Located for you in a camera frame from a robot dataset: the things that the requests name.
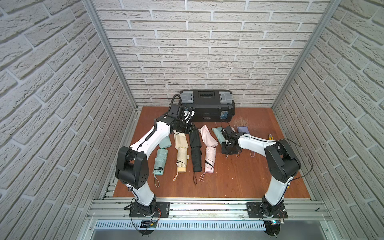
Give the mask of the black sleeved umbrella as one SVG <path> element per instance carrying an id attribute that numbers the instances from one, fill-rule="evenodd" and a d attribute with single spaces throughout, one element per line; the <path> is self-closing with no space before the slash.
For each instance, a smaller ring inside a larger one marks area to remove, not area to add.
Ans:
<path id="1" fill-rule="evenodd" d="M 191 148 L 191 156 L 192 156 L 192 163 L 193 163 L 193 181 L 196 185 L 198 183 L 196 173 L 202 172 L 202 152 L 199 147 L 193 147 Z"/>

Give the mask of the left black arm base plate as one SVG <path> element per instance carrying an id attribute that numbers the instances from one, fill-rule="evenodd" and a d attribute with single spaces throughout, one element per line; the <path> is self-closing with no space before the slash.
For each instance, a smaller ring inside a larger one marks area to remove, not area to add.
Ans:
<path id="1" fill-rule="evenodd" d="M 143 206 L 134 202 L 130 208 L 131 218 L 167 218 L 170 211 L 170 202 L 156 202 L 155 205 Z"/>

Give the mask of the black plastic toolbox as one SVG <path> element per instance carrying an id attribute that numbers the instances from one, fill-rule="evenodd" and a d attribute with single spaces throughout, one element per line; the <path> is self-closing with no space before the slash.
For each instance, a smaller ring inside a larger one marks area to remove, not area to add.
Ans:
<path id="1" fill-rule="evenodd" d="M 230 122 L 236 114 L 233 93 L 228 90 L 184 90 L 183 105 L 194 110 L 192 122 Z"/>

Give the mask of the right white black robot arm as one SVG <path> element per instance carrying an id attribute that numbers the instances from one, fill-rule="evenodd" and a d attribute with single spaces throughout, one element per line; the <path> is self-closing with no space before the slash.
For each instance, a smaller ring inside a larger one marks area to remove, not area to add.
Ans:
<path id="1" fill-rule="evenodd" d="M 235 133 L 231 127 L 221 130 L 225 139 L 222 153 L 239 154 L 243 149 L 266 157 L 272 176 L 269 188 L 262 198 L 260 214 L 272 218 L 282 211 L 284 196 L 294 177 L 301 169 L 301 163 L 287 140 L 272 141 L 251 136 L 245 132 Z"/>

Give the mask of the black umbrella sleeve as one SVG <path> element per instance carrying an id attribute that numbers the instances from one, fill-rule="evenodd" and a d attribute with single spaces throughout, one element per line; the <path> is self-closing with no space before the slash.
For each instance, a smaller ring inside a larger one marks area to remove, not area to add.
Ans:
<path id="1" fill-rule="evenodd" d="M 201 148 L 202 144 L 200 141 L 200 136 L 199 136 L 199 130 L 198 129 L 193 129 L 189 133 L 189 139 L 190 139 L 190 146 L 191 148 Z"/>

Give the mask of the mint green sleeved umbrella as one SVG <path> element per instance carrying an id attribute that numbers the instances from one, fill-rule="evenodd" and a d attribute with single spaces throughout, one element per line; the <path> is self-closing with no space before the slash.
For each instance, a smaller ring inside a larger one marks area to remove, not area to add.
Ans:
<path id="1" fill-rule="evenodd" d="M 224 143 L 226 141 L 225 137 L 222 134 L 222 130 L 223 130 L 222 127 L 212 128 L 212 131 L 214 132 L 215 136 L 217 137 L 218 143 L 220 145 L 222 145 L 222 143 Z"/>

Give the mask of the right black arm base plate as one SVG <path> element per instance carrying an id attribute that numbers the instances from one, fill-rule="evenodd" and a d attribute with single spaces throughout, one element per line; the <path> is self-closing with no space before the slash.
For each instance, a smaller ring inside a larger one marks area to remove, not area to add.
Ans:
<path id="1" fill-rule="evenodd" d="M 282 218 L 288 217 L 284 203 L 271 206 L 268 202 L 250 202 L 246 203 L 249 218 Z"/>

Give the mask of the cream umbrella sleeve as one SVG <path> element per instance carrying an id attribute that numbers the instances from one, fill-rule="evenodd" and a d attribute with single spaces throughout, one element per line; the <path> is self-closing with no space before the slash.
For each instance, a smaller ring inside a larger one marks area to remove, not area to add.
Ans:
<path id="1" fill-rule="evenodd" d="M 188 148 L 188 142 L 186 135 L 184 133 L 174 134 L 175 148 L 179 150 L 180 148 Z"/>

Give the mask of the lavender sleeved umbrella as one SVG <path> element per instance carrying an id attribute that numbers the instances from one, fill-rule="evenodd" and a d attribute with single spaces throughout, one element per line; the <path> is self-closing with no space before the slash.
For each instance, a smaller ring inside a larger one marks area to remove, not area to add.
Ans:
<path id="1" fill-rule="evenodd" d="M 237 129 L 238 129 L 238 132 L 240 133 L 240 132 L 245 132 L 246 134 L 250 134 L 250 132 L 249 132 L 249 129 L 248 129 L 248 127 L 245 127 L 245 126 L 237 126 Z M 252 158 L 254 158 L 255 157 L 255 152 L 253 152 L 253 151 L 251 151 L 250 152 L 250 156 L 252 157 Z"/>

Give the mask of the light pink sleeved umbrella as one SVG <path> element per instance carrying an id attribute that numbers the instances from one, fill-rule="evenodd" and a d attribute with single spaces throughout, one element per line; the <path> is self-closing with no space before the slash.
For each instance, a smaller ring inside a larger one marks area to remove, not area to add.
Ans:
<path id="1" fill-rule="evenodd" d="M 234 127 L 231 127 L 231 129 L 233 130 L 234 133 L 237 133 L 236 130 L 234 129 Z"/>

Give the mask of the cream sleeved umbrella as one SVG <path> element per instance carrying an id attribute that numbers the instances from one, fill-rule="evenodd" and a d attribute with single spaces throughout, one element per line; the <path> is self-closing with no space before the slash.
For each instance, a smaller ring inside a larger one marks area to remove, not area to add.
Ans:
<path id="1" fill-rule="evenodd" d="M 187 170 L 187 161 L 189 159 L 189 155 L 187 153 L 187 148 L 185 147 L 180 147 L 178 148 L 178 153 L 177 153 L 177 173 L 173 179 L 175 182 L 178 175 L 180 173 L 185 173 Z"/>

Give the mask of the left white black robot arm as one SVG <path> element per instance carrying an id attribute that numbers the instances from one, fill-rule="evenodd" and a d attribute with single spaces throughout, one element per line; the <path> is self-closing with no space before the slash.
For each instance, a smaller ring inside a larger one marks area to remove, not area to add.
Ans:
<path id="1" fill-rule="evenodd" d="M 156 195 L 152 192 L 148 178 L 150 169 L 148 158 L 159 143 L 171 132 L 190 134 L 194 124 L 184 120 L 161 116 L 154 120 L 154 126 L 135 144 L 121 147 L 118 151 L 115 176 L 128 191 L 135 202 L 131 205 L 145 217 L 151 217 L 157 209 Z"/>

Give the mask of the aluminium mounting rail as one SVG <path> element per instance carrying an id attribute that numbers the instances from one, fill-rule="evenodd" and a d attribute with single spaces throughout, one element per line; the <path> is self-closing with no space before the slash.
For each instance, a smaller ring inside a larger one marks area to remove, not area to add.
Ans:
<path id="1" fill-rule="evenodd" d="M 278 225 L 289 221 L 331 221 L 323 202 L 291 199 L 284 205 L 288 217 L 249 218 L 246 203 L 259 199 L 159 199 L 170 202 L 167 218 L 131 218 L 130 198 L 95 200 L 86 215 L 89 230 L 224 230 L 264 231 L 266 224 Z"/>

